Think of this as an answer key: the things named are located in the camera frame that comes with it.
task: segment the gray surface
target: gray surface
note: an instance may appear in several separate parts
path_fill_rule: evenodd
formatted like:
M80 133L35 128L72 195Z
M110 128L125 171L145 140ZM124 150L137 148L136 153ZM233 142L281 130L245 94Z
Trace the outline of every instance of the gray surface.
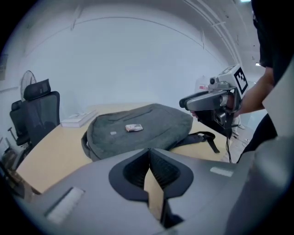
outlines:
M224 185L222 190L205 207L198 211L198 213L195 213L183 223L160 234L167 235L174 233L185 235L191 234L191 231L193 231L193 234L201 235L225 234L227 221L241 194L253 158L253 152L247 153L246 157L237 165L233 176ZM190 208L194 208L193 203L190 203Z
M85 190L77 207L61 225L77 234L153 234L164 228L145 202L128 201L110 185L108 173L140 150L90 163L48 189L34 202L45 213L71 187Z
M221 107L221 96L227 91L216 90L187 101L187 109L191 111L214 110Z
M157 150L185 164L193 171L193 182L185 194L168 200L172 213L179 215L184 220L189 219L196 213L200 213L201 209L220 193L230 179L230 177L213 173L210 169L216 167L234 171L236 168L235 164L195 159L164 150Z

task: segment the white label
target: white label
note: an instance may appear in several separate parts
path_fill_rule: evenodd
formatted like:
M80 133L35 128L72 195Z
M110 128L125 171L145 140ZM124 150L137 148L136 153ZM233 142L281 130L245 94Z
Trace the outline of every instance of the white label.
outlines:
M216 174L227 176L227 177L231 177L234 173L233 171L228 171L228 170L217 168L217 167L212 167L210 171Z
M73 187L65 197L48 213L48 220L55 224L61 224L77 206L85 191Z

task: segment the hand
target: hand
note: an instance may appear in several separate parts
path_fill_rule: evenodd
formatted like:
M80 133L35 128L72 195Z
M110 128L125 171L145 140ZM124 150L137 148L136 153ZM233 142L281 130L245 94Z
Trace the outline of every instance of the hand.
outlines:
M241 114L240 110L234 113L234 118L238 117Z
M228 100L226 102L226 106L230 109L233 108L233 106L234 106L234 96L233 95L229 95Z
M190 113L192 114L193 117L198 118L195 111L190 111Z

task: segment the mesh chair back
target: mesh chair back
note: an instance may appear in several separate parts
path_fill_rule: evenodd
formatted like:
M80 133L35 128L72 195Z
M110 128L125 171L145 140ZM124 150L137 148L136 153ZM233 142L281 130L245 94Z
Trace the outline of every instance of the mesh chair back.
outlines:
M16 101L11 106L10 117L15 127L18 137L27 133L27 128L24 122L23 113L20 109L22 101Z
M22 111L33 147L59 125L59 102L57 91L23 102Z

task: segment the white desk fan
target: white desk fan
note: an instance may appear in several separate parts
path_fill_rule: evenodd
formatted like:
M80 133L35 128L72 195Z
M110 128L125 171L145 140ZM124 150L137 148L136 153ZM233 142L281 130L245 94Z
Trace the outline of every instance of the white desk fan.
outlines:
M23 93L24 93L24 90L26 89L26 87L28 85L34 84L36 82L37 82L36 78L31 71L28 70L24 73L22 80L20 82L20 95L21 95L22 101L24 101Z

